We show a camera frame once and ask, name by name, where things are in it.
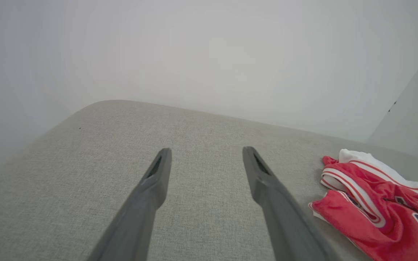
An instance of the red and white jersey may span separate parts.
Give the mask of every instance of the red and white jersey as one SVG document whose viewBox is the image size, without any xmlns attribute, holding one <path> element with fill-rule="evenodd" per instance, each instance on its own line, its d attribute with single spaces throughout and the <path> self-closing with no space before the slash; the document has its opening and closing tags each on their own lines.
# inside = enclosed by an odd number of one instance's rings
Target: red and white jersey
<svg viewBox="0 0 418 261">
<path fill-rule="evenodd" d="M 418 182 L 364 152 L 324 157 L 321 183 L 330 188 L 309 204 L 375 261 L 418 260 Z"/>
</svg>

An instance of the red jersey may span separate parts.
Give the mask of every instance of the red jersey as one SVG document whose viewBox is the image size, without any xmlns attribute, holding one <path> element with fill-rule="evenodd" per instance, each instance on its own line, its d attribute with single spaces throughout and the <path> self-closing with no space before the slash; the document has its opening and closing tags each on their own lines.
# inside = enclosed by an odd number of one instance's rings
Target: red jersey
<svg viewBox="0 0 418 261">
<path fill-rule="evenodd" d="M 331 190 L 309 204 L 375 261 L 418 260 L 418 182 L 363 152 L 323 158 L 321 183 Z"/>
</svg>

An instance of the white backdrop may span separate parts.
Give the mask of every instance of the white backdrop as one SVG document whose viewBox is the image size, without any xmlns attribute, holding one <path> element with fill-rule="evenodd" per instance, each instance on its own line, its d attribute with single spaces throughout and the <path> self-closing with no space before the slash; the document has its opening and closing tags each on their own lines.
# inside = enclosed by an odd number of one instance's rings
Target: white backdrop
<svg viewBox="0 0 418 261">
<path fill-rule="evenodd" d="M 412 0 L 2 0 L 0 162 L 108 99 L 365 142 L 417 69 Z"/>
</svg>

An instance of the gray fabric surface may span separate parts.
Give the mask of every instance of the gray fabric surface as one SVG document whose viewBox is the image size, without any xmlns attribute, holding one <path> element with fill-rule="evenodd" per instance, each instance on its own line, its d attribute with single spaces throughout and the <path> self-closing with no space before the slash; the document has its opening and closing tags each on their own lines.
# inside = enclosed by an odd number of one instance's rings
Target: gray fabric surface
<svg viewBox="0 0 418 261">
<path fill-rule="evenodd" d="M 0 260 L 83 260 L 163 147 L 167 199 L 148 260 L 273 260 L 242 147 L 262 155 L 343 260 L 369 260 L 307 203 L 325 195 L 324 155 L 360 150 L 418 181 L 418 160 L 357 142 L 198 111 L 104 101 L 72 115 L 0 168 Z"/>
</svg>

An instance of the white stripe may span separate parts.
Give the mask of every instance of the white stripe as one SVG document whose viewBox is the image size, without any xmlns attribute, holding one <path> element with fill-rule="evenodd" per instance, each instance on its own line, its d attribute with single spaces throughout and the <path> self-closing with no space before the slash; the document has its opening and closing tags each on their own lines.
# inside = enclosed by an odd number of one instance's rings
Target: white stripe
<svg viewBox="0 0 418 261">
<path fill-rule="evenodd" d="M 333 178 L 329 175 L 322 175 L 322 180 L 324 180 L 325 182 L 327 182 L 328 184 L 334 186 L 335 188 L 333 188 L 332 190 L 341 190 L 341 191 L 346 191 L 346 187 L 339 182 L 338 180 L 336 180 L 336 178 Z"/>
<path fill-rule="evenodd" d="M 352 195 L 354 196 L 354 198 L 359 202 L 359 204 L 362 206 L 362 208 L 367 211 L 368 213 L 375 213 L 375 215 L 380 218 L 380 221 L 375 223 L 374 221 L 372 221 L 372 224 L 374 226 L 376 226 L 377 228 L 382 228 L 383 226 L 385 226 L 385 219 L 383 218 L 383 215 L 380 213 L 380 211 L 378 211 L 377 207 L 375 206 L 375 204 L 372 202 L 372 200 L 370 200 L 369 195 L 367 194 L 367 192 L 365 190 L 363 190 L 352 178 L 348 177 L 347 175 L 345 175 L 343 172 L 336 170 L 336 169 L 332 169 L 331 167 L 327 167 L 326 169 L 324 169 L 323 171 L 329 171 L 332 172 L 333 174 L 330 173 L 322 173 L 322 175 L 330 175 L 334 178 L 336 178 L 338 181 L 340 181 L 343 185 L 345 185 L 348 190 L 352 193 Z M 349 182 L 351 185 L 353 185 L 353 187 L 355 187 L 355 189 L 351 186 L 348 185 L 348 183 L 346 183 L 344 180 L 346 180 L 347 182 Z"/>
<path fill-rule="evenodd" d="M 371 167 L 368 167 L 368 166 L 365 166 L 364 164 L 362 164 L 362 163 L 359 163 L 359 162 L 351 162 L 352 164 L 354 164 L 354 165 L 356 165 L 356 166 L 358 166 L 359 168 L 361 168 L 361 169 L 363 169 L 363 170 L 366 170 L 366 171 L 368 171 L 368 172 L 370 172 L 370 173 L 372 173 L 372 174 L 374 174 L 374 175 L 376 175 L 377 177 L 379 177 L 379 178 L 381 178 L 382 180 L 385 180 L 385 181 L 388 181 L 388 182 L 390 182 L 390 183 L 393 183 L 393 184 L 395 184 L 395 185 L 404 185 L 404 186 L 406 186 L 406 187 L 409 187 L 409 189 L 410 188 L 416 188 L 416 189 L 418 189 L 418 182 L 410 182 L 410 181 L 407 181 L 407 180 L 405 180 L 404 178 L 402 178 L 402 180 L 398 180 L 398 178 L 397 177 L 392 177 L 394 180 L 396 180 L 397 182 L 394 182 L 393 180 L 391 180 L 387 175 L 384 175 L 384 174 L 382 174 L 380 171 L 378 171 L 378 170 L 375 170 L 375 169 L 373 169 L 373 168 L 371 168 Z"/>
<path fill-rule="evenodd" d="M 335 190 L 334 188 L 330 187 L 329 185 L 325 184 L 325 182 L 323 182 L 322 180 L 320 181 L 320 183 L 322 185 L 324 185 L 325 187 L 327 187 L 329 190 Z"/>
<path fill-rule="evenodd" d="M 315 216 L 316 218 L 320 218 L 321 220 L 330 224 L 330 222 L 328 222 L 322 215 L 320 215 L 319 212 L 315 211 L 314 208 L 312 208 L 312 203 L 309 203 L 309 208 L 312 209 L 313 216 Z"/>
</svg>

